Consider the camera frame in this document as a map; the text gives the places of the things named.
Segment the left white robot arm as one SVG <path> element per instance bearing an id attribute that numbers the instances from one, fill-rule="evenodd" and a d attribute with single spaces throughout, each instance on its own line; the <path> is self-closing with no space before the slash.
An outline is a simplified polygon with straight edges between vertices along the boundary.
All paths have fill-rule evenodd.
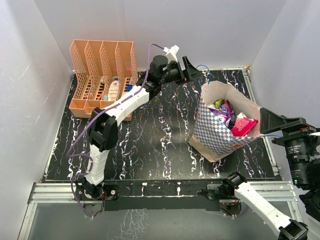
<path id="1" fill-rule="evenodd" d="M 106 160 L 110 150 L 119 140 L 119 125 L 140 106 L 152 100 L 162 86 L 171 82 L 177 85 L 198 80 L 204 75 L 188 58 L 169 61 L 163 55 L 155 56 L 149 69 L 141 75 L 135 86 L 115 103 L 103 109 L 95 108 L 88 124 L 89 155 L 86 172 L 82 176 L 82 192 L 93 200 L 103 195 Z"/>

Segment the pink chips bag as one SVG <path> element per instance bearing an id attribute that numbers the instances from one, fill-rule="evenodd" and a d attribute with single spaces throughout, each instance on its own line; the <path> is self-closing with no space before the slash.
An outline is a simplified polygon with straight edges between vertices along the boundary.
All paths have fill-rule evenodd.
<path id="1" fill-rule="evenodd" d="M 256 119 L 240 118 L 236 121 L 235 125 L 231 129 L 234 137 L 245 137 L 250 131 L 257 125 Z"/>

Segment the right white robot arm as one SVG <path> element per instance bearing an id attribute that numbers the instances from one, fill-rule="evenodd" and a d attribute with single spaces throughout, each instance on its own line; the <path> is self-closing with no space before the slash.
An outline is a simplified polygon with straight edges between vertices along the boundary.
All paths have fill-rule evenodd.
<path id="1" fill-rule="evenodd" d="M 239 172 L 233 172 L 215 188 L 198 192 L 209 200 L 237 199 L 250 207 L 280 240 L 318 240 L 320 238 L 320 130 L 302 117 L 288 118 L 267 108 L 260 109 L 260 132 L 281 131 L 272 140 L 283 146 L 293 184 L 306 193 L 299 195 L 309 223 L 292 219 L 263 198 Z"/>

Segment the blue checkered paper bag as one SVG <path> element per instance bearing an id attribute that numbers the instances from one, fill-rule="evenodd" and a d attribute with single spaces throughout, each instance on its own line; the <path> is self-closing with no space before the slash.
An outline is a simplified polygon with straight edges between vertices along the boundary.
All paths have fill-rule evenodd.
<path id="1" fill-rule="evenodd" d="M 235 150 L 261 138 L 272 137 L 260 131 L 261 107 L 247 98 L 231 84 L 209 80 L 209 72 L 200 72 L 204 77 L 201 86 L 195 127 L 189 144 L 210 163 L 217 162 Z M 237 136 L 237 117 L 241 121 L 252 120 L 256 124 L 248 133 Z"/>

